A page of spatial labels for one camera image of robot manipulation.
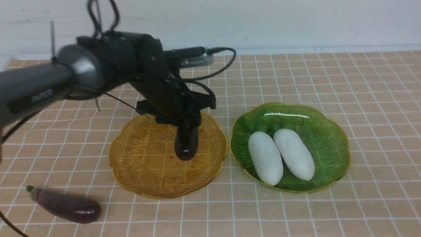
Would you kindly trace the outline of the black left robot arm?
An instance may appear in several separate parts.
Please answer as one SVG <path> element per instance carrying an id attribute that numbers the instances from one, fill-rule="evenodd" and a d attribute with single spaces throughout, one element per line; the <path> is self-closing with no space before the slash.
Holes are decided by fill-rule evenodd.
<path id="1" fill-rule="evenodd" d="M 198 113 L 216 108 L 215 95 L 194 92 L 179 75 L 180 56 L 203 55 L 203 47 L 164 51 L 148 34 L 107 32 L 78 37 L 49 63 L 1 72 L 1 128 L 59 100 L 89 100 L 130 83 L 143 96 L 138 112 L 158 123 L 199 126 Z"/>

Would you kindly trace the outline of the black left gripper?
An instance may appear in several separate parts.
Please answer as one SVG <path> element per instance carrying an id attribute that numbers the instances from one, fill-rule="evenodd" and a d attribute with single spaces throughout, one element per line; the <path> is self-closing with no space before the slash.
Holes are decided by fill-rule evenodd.
<path id="1" fill-rule="evenodd" d="M 183 79 L 180 69 L 208 66 L 212 53 L 202 46 L 165 51 L 159 39 L 147 34 L 130 40 L 138 60 L 138 75 L 130 84 L 144 98 L 137 110 L 154 116 L 157 123 L 200 126 L 200 111 L 216 108 L 215 94 L 208 87 L 206 93 L 190 90 L 187 84 L 192 80 Z"/>

